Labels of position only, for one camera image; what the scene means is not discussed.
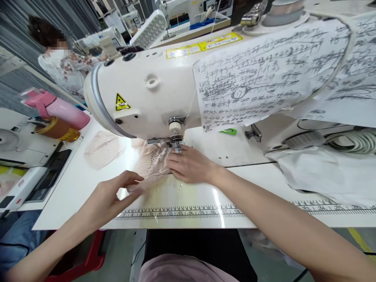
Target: hand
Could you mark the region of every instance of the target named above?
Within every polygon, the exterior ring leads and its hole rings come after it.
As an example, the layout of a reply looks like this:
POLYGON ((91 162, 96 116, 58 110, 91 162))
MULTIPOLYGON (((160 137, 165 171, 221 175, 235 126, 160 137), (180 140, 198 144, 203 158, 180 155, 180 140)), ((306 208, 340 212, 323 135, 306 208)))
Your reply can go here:
POLYGON ((185 183, 212 184, 221 166, 213 163, 194 148, 181 145, 182 152, 172 151, 167 157, 167 167, 177 179, 185 183))
POLYGON ((119 188, 138 184, 138 181, 142 180, 144 178, 137 173, 126 170, 115 178, 100 182, 76 214, 80 224, 86 225, 89 234, 101 228, 144 192, 142 189, 137 189, 120 201, 116 195, 119 188))
POLYGON ((104 51, 102 51, 102 53, 98 57, 98 60, 105 61, 107 60, 107 58, 108 58, 107 54, 104 51))

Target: warning sticker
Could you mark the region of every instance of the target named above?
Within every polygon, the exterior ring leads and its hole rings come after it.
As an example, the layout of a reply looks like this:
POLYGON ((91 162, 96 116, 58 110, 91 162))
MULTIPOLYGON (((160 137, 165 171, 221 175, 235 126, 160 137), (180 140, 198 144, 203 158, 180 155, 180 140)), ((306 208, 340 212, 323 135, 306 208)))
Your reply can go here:
POLYGON ((116 111, 126 110, 132 108, 119 93, 116 93, 116 111))
POLYGON ((167 59, 174 59, 183 56, 188 56, 191 54, 195 54, 198 52, 203 52, 209 49, 217 48, 223 45, 227 45, 243 38, 239 36, 237 33, 228 33, 222 35, 220 37, 216 37, 207 41, 199 42, 197 44, 184 46, 177 49, 170 49, 166 51, 166 58, 167 59))

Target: pink water bottle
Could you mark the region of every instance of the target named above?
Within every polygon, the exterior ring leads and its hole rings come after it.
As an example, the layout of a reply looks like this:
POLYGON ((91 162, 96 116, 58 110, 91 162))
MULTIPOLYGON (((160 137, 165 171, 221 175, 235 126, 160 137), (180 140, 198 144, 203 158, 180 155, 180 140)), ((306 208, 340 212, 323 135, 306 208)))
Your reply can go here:
POLYGON ((21 98, 23 104, 36 108, 42 119, 56 116, 77 130, 90 121, 90 117, 83 111, 46 90, 31 88, 22 93, 21 98))

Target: floral shirt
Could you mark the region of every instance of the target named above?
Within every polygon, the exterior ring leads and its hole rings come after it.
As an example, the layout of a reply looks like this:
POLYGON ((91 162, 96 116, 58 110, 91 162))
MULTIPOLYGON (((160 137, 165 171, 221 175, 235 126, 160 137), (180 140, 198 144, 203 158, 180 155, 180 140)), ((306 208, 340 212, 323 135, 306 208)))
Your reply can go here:
POLYGON ((51 50, 38 57, 39 65, 56 84, 73 97, 84 99, 83 83, 86 74, 100 61, 68 50, 51 50))

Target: coiled cable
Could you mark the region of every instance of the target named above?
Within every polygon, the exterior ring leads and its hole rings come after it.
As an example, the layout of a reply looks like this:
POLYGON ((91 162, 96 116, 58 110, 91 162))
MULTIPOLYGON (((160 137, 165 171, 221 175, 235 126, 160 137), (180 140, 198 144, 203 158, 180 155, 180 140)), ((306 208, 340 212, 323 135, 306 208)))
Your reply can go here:
POLYGON ((376 154, 376 129, 331 134, 325 144, 333 149, 354 154, 376 154))

